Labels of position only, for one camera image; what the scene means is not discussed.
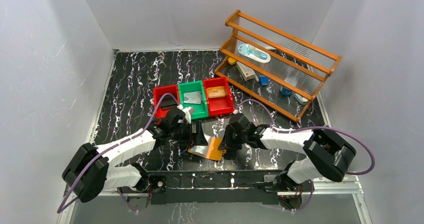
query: white wall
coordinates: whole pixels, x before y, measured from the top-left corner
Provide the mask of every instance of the white wall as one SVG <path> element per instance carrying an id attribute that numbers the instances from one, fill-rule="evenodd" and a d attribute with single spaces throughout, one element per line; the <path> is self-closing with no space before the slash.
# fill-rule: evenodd
<path id="1" fill-rule="evenodd" d="M 236 9 L 312 41 L 333 0 L 87 0 L 120 50 L 217 49 Z"/>
<path id="2" fill-rule="evenodd" d="M 0 0 L 1 223 L 55 223 L 113 50 L 85 0 Z"/>
<path id="3" fill-rule="evenodd" d="M 374 223 L 424 218 L 423 23 L 424 0 L 335 0 L 313 41 L 343 55 L 322 93 L 332 125 L 375 154 L 360 177 Z M 368 165 L 359 152 L 354 169 Z"/>

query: green plastic tray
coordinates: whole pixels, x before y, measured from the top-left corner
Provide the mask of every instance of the green plastic tray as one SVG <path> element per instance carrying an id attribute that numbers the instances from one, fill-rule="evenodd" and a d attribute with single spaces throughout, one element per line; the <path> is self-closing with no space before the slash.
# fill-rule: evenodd
<path id="1" fill-rule="evenodd" d="M 184 103 L 184 93 L 194 92 L 194 91 L 201 91 L 201 95 L 203 98 L 202 102 L 199 105 Z M 192 120 L 209 117 L 209 112 L 207 110 L 208 103 L 206 101 L 206 95 L 205 95 L 205 90 L 203 89 L 202 81 L 194 81 L 194 82 L 178 84 L 178 92 L 179 92 L 181 104 L 182 106 L 184 106 L 184 108 L 189 106 L 194 107 L 195 112 L 193 115 L 191 115 Z"/>

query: robotic arm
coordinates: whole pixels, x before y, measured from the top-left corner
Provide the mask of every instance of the robotic arm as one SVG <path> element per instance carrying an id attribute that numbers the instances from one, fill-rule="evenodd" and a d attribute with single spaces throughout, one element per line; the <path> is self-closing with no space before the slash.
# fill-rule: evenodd
<path id="1" fill-rule="evenodd" d="M 188 142 L 189 145 L 204 145 L 206 140 L 201 125 L 191 122 L 193 112 L 192 107 L 172 108 L 163 119 L 150 123 L 146 131 L 139 130 L 123 139 L 97 147 L 90 143 L 82 145 L 66 167 L 62 178 L 71 186 L 87 163 L 113 147 L 97 159 L 77 182 L 74 193 L 81 202 L 92 200 L 102 190 L 123 186 L 137 191 L 146 191 L 151 187 L 163 192 L 166 187 L 163 176 L 150 174 L 136 163 L 125 167 L 116 166 L 138 154 L 156 149 L 170 139 Z M 291 150 L 307 156 L 304 160 L 290 163 L 280 175 L 265 175 L 262 186 L 257 186 L 265 191 L 294 190 L 304 181 L 322 176 L 340 182 L 356 155 L 355 149 L 332 131 L 281 134 L 273 132 L 268 125 L 255 126 L 238 113 L 231 117 L 219 149 L 236 151 L 243 144 L 253 148 Z"/>
<path id="2" fill-rule="evenodd" d="M 293 190 L 304 181 L 318 177 L 341 182 L 356 155 L 356 150 L 333 131 L 282 134 L 272 131 L 269 125 L 255 126 L 238 113 L 231 117 L 219 149 L 235 151 L 243 143 L 253 148 L 291 150 L 307 156 L 287 165 L 279 176 L 264 176 L 266 191 Z"/>
<path id="3" fill-rule="evenodd" d="M 150 175 L 138 164 L 125 167 L 116 167 L 118 164 L 138 154 L 158 148 L 170 139 L 188 141 L 197 138 L 191 130 L 191 107 L 173 108 L 165 118 L 148 125 L 146 131 L 138 132 L 116 140 L 114 142 L 92 146 L 90 143 L 82 145 L 62 174 L 63 180 L 72 186 L 83 168 L 99 153 L 111 149 L 98 158 L 77 182 L 74 193 L 81 202 L 88 202 L 95 198 L 102 190 L 116 187 L 134 187 L 144 191 L 149 186 Z"/>

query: yellow bottle cap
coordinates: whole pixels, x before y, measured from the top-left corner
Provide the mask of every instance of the yellow bottle cap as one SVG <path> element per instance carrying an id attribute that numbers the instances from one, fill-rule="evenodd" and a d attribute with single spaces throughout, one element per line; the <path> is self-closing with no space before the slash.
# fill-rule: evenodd
<path id="1" fill-rule="evenodd" d="M 228 58 L 228 63 L 229 63 L 230 65 L 234 65 L 234 64 L 236 63 L 236 60 L 235 60 L 235 59 L 233 59 L 233 58 L 231 58 L 231 57 L 229 57 L 229 58 Z"/>

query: wooden shelf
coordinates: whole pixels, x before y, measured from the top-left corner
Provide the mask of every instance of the wooden shelf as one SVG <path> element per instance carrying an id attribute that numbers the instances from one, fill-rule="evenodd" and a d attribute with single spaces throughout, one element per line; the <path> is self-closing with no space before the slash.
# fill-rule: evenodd
<path id="1" fill-rule="evenodd" d="M 278 30 L 260 20 L 250 17 L 240 10 L 235 11 L 225 22 L 233 28 L 232 35 L 219 49 L 226 54 L 225 60 L 215 69 L 218 76 L 226 76 L 228 81 L 259 101 L 298 122 L 308 105 L 315 99 L 322 85 L 333 73 L 341 60 L 328 51 L 307 43 L 286 32 Z M 270 61 L 261 63 L 238 52 L 238 46 L 250 44 L 270 55 Z M 227 63 L 228 57 L 254 69 L 271 79 L 273 93 L 261 91 L 255 81 L 244 81 L 238 70 Z M 299 104 L 294 96 L 285 97 L 279 93 L 281 85 L 308 99 Z"/>

